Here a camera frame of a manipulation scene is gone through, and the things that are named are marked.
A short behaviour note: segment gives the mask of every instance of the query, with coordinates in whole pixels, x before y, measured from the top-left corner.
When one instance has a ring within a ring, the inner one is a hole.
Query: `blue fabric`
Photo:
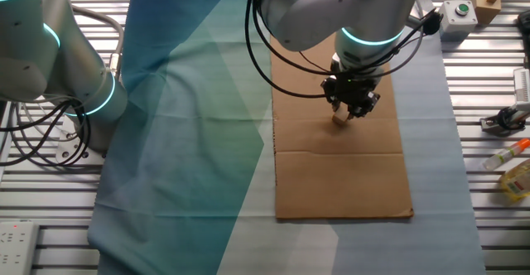
[[[416,216],[280,223],[271,89],[247,55],[245,3],[131,1],[128,108],[89,228],[99,273],[484,274],[439,38],[393,74]]]

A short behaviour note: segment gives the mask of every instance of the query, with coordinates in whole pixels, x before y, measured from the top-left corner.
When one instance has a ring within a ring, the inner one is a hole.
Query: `robotic arm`
[[[342,121],[365,116],[377,103],[380,66],[402,44],[405,25],[426,27],[425,20],[409,17],[415,0],[252,1],[289,51],[309,49],[336,32],[332,70],[320,73],[329,76],[323,97]],[[0,17],[0,99],[78,100],[92,124],[89,146],[106,150],[127,95],[77,26],[70,0],[0,0]],[[79,127],[74,111],[67,113]]]
[[[77,99],[92,125],[90,148],[106,150],[127,95],[77,26],[70,0],[0,0],[0,17],[0,99]]]
[[[253,3],[268,30],[289,51],[307,50],[336,33],[332,73],[322,87],[335,111],[334,120],[344,123],[364,117],[378,102],[380,96],[373,90],[385,75],[380,66],[397,53],[395,48],[401,48],[398,39],[404,27],[409,25],[416,31],[427,27],[426,22],[409,17],[415,1],[253,0]],[[433,18],[429,21],[431,30],[426,31],[428,35],[439,28],[440,17]]]

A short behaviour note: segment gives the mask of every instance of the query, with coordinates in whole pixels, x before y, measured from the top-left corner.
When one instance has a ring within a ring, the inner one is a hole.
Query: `glue stick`
[[[491,158],[482,163],[482,166],[488,171],[492,171],[495,168],[502,166],[504,163],[510,161],[513,157],[516,157],[521,152],[524,151],[527,147],[530,146],[530,140],[524,138],[512,146],[507,147],[497,154],[493,155]]]

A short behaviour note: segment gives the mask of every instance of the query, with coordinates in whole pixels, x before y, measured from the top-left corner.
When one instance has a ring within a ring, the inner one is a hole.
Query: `green button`
[[[458,6],[458,8],[462,11],[462,12],[468,12],[470,10],[469,7],[467,7],[466,4],[461,4]]]

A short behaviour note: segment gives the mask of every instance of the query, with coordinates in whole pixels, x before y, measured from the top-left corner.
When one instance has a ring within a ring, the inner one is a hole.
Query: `control box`
[[[440,8],[440,14],[444,16],[440,28],[441,40],[444,42],[462,42],[478,24],[471,1],[446,1]]]
[[[0,274],[31,273],[38,232],[32,222],[0,223]]]

